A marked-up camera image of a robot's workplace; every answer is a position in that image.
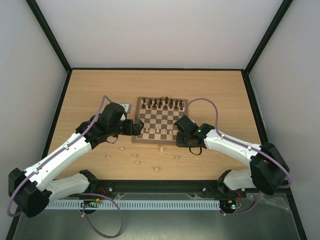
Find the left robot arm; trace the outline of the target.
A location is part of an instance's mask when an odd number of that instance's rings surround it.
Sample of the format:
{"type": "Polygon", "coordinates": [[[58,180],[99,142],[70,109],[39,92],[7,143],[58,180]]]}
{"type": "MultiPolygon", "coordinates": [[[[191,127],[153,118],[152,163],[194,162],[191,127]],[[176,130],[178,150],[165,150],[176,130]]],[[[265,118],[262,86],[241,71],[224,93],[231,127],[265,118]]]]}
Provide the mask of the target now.
{"type": "Polygon", "coordinates": [[[8,175],[10,202],[16,203],[21,213],[32,218],[52,201],[84,193],[90,180],[83,173],[60,180],[56,176],[76,159],[107,142],[109,137],[138,136],[144,123],[139,118],[128,119],[130,109],[129,103],[115,102],[100,107],[96,115],[82,122],[69,139],[51,154],[25,170],[13,169],[8,175]]]}

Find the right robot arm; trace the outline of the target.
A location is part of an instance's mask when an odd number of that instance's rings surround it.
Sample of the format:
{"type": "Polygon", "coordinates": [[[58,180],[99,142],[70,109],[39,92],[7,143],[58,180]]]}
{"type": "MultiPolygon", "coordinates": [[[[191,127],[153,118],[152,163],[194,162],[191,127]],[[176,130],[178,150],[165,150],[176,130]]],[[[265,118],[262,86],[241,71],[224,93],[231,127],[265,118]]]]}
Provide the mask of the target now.
{"type": "Polygon", "coordinates": [[[176,145],[179,148],[209,149],[230,156],[247,166],[245,170],[226,171],[218,183],[218,191],[229,196],[235,190],[256,188],[266,195],[273,195],[279,188],[287,188],[290,169],[276,146],[249,143],[220,132],[209,124],[198,126],[183,115],[174,123],[178,129],[176,145]]]}

